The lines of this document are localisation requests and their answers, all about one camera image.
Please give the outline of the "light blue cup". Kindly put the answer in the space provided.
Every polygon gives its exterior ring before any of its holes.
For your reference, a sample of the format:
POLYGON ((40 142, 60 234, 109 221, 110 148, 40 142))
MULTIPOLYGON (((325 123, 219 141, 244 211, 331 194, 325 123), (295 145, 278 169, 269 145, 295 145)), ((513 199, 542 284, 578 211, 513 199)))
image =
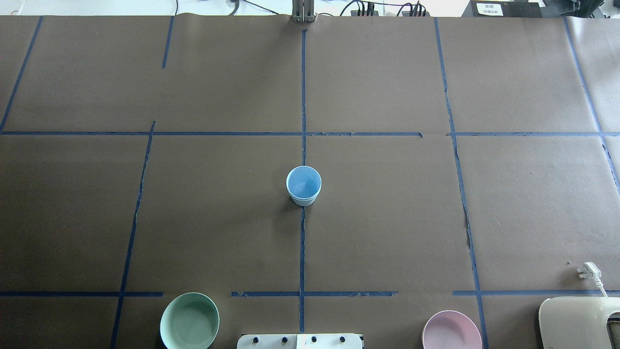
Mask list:
POLYGON ((310 166, 298 166, 286 177, 286 189, 299 206, 309 206, 318 197, 323 181, 318 171, 310 166))

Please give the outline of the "orange black power strip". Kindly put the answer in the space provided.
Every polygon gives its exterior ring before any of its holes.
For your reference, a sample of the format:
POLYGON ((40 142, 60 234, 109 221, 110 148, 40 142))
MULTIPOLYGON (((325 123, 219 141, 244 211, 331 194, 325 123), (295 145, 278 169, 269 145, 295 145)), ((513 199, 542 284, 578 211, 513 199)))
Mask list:
POLYGON ((427 8, 419 1, 393 4, 370 0, 351 0, 341 10, 340 16, 352 17, 430 17, 427 8))

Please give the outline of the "green bowl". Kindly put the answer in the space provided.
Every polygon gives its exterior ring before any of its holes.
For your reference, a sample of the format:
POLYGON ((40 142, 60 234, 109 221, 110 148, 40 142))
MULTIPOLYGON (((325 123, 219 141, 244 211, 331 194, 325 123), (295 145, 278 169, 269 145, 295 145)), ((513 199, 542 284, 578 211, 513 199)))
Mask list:
POLYGON ((159 333, 167 349, 207 349, 219 331, 217 305, 199 292, 172 300, 162 313, 159 333))

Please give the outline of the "white toaster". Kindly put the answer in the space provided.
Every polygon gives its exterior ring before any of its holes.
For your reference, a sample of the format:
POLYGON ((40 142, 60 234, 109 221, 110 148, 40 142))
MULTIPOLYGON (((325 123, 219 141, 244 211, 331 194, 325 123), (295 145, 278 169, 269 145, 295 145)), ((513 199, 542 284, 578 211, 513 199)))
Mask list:
POLYGON ((618 349, 618 297, 548 298, 538 311, 543 349, 618 349))

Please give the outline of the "aluminium frame post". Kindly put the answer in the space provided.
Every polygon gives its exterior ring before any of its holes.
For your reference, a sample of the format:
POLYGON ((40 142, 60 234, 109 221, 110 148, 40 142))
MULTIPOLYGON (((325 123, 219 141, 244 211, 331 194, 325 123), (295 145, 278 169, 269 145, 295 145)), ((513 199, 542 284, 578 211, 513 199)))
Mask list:
POLYGON ((292 0, 292 22, 313 23, 316 20, 314 0, 292 0))

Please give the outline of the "black box with label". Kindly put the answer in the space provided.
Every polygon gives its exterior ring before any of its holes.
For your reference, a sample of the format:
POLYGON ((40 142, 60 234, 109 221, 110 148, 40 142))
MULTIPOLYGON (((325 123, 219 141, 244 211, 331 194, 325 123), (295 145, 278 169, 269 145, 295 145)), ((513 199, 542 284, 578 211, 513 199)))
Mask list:
POLYGON ((461 17, 542 18, 537 2, 470 0, 461 17))

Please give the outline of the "pink bowl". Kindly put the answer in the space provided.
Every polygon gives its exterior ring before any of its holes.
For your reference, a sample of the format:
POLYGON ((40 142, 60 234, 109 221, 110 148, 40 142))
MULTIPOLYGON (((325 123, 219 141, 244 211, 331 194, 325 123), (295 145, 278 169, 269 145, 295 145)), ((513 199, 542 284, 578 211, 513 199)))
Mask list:
POLYGON ((431 316, 421 331, 424 349, 482 349, 476 324, 458 311, 440 311, 431 316))

